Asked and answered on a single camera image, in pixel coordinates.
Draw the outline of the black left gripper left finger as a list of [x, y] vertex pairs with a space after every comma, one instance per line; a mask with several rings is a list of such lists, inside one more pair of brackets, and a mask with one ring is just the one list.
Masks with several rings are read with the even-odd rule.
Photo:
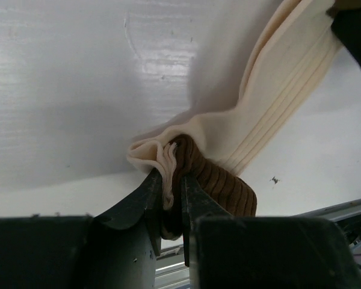
[[92, 217], [0, 218], [0, 288], [153, 288], [162, 178]]

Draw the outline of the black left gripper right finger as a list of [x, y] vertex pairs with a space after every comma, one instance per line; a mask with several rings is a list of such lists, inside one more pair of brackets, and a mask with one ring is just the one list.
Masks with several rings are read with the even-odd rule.
[[292, 217], [233, 217], [194, 177], [180, 187], [192, 288], [361, 288], [338, 225], [361, 215], [361, 200]]

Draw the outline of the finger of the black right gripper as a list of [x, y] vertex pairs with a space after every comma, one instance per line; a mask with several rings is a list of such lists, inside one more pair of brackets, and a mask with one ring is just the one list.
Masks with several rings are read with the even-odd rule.
[[361, 1], [335, 0], [327, 15], [333, 19], [332, 33], [361, 68]]

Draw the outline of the cream and brown sock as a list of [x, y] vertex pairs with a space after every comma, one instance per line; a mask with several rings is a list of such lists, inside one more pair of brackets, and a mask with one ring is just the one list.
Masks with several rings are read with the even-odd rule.
[[256, 214], [256, 194], [240, 174], [331, 66], [341, 45], [330, 29], [332, 5], [283, 1], [256, 42], [231, 110], [198, 114], [131, 144], [129, 162], [162, 176], [164, 239], [183, 233], [181, 179], [187, 174], [229, 214]]

